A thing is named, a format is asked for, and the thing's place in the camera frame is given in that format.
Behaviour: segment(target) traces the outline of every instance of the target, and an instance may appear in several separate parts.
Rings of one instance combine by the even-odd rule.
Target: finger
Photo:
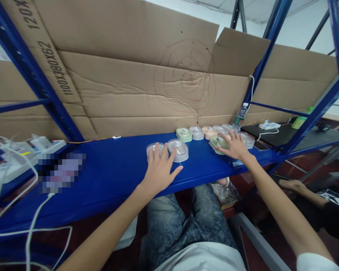
[[[174,161],[174,158],[176,157],[176,153],[177,153],[177,148],[173,149],[173,152],[171,153],[171,156],[168,159],[168,163],[172,166],[172,163]]]
[[[223,132],[220,132],[220,135],[221,135],[222,138],[226,141],[227,144],[230,143],[230,139],[229,139]]]
[[[235,138],[236,138],[236,140],[240,140],[240,136],[239,136],[239,134],[237,133],[237,131],[235,131]]]
[[[231,140],[234,140],[235,139],[235,134],[232,131],[230,131],[230,129],[229,129],[229,134],[231,136]]]
[[[223,149],[219,146],[215,146],[216,150],[220,151],[220,152],[223,152],[224,154],[226,154],[228,152],[228,149]]]
[[[181,172],[181,170],[183,169],[183,166],[179,166],[177,167],[171,174],[170,174],[170,179],[173,181],[176,176],[178,175],[178,173]]]
[[[153,153],[153,147],[150,148],[150,157],[148,159],[148,164],[152,164],[153,163],[153,157],[154,157],[154,153]]]
[[[161,161],[164,161],[167,159],[168,154],[168,144],[165,143],[165,146],[163,147],[162,154],[161,154]]]
[[[159,161],[159,143],[156,143],[156,147],[154,149],[154,162]]]

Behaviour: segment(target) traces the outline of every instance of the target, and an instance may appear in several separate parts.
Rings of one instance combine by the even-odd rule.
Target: target drawing
[[[167,46],[158,65],[153,80],[155,93],[176,102],[175,106],[163,104],[189,115],[206,114],[216,94],[214,60],[208,48],[197,40],[179,41]]]

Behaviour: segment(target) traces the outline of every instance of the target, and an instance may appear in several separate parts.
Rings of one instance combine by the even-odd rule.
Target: floor
[[[308,171],[314,165],[316,165],[324,157],[323,152],[316,151],[307,155],[302,155],[291,159],[290,161],[294,164],[301,165],[301,167]],[[306,182],[315,180],[319,176],[328,173],[339,171],[339,160],[331,163],[330,165],[323,166],[315,174],[309,177]],[[280,175],[288,176],[289,178],[300,178],[304,173],[295,167],[284,163],[277,172]],[[251,176],[249,173],[232,176],[231,181],[237,187],[239,194],[241,196],[246,195],[246,193],[253,186]],[[183,209],[185,214],[189,214],[190,211],[190,201],[189,201],[189,190],[184,190],[176,193],[176,198]],[[258,195],[252,197],[244,209],[246,216],[256,223],[263,217],[266,217],[268,214],[268,209],[265,204],[262,202],[261,198]],[[235,215],[234,208],[228,208],[224,210],[226,218],[229,218]],[[68,247],[68,251],[75,250],[90,234],[94,231],[102,221],[108,217],[108,214],[100,214],[88,219],[77,221],[72,223],[73,233],[72,238]],[[137,224],[137,234],[132,244],[124,249],[115,251],[111,257],[106,262],[103,270],[137,270],[138,261],[139,261],[139,252],[140,252],[140,243],[141,238],[147,233],[147,214],[143,210],[138,217]],[[339,241],[329,236],[326,232],[321,232],[319,234],[324,240],[324,243],[327,245],[330,253],[333,255],[337,264],[339,265]],[[45,242],[48,245],[54,247],[63,248],[65,246],[67,238],[67,231],[57,231],[57,232],[44,232],[44,233],[34,233],[33,240]],[[249,261],[249,266],[252,271],[267,271],[269,270],[265,262],[261,259],[260,255],[257,253],[251,242],[246,236],[243,236],[246,248],[246,254]],[[271,236],[266,237],[268,243],[274,248],[274,250],[279,254],[279,256],[284,260],[284,262],[289,266],[291,270],[296,270],[296,259],[292,253],[290,247],[288,246],[286,240],[284,239],[281,232],[274,232]],[[10,268],[0,268],[0,270],[24,270],[21,267],[17,269]]]

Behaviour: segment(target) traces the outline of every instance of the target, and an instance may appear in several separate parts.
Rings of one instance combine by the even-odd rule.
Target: jeans
[[[192,190],[192,211],[187,219],[174,194],[151,200],[147,205],[147,214],[150,270],[197,242],[222,243],[237,249],[209,184]]]

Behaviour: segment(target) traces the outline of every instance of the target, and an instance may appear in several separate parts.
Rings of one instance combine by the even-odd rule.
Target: hand
[[[171,167],[177,153],[175,148],[167,161],[167,143],[165,144],[161,157],[159,156],[159,144],[156,143],[155,151],[150,150],[148,168],[143,181],[139,184],[153,198],[162,190],[165,190],[174,180],[174,178],[183,169],[183,166],[177,167],[172,173]]]
[[[247,157],[251,156],[248,149],[245,147],[245,143],[243,142],[241,135],[239,135],[236,131],[233,133],[229,130],[231,139],[229,139],[225,134],[220,133],[223,139],[226,141],[228,145],[228,149],[223,149],[221,147],[216,146],[216,149],[220,152],[223,152],[229,157],[234,159],[239,159],[243,161]]]
[[[287,190],[290,190],[292,192],[300,192],[302,189],[307,189],[306,186],[300,182],[299,180],[291,180],[291,181],[286,181],[283,179],[280,179],[279,185]]]

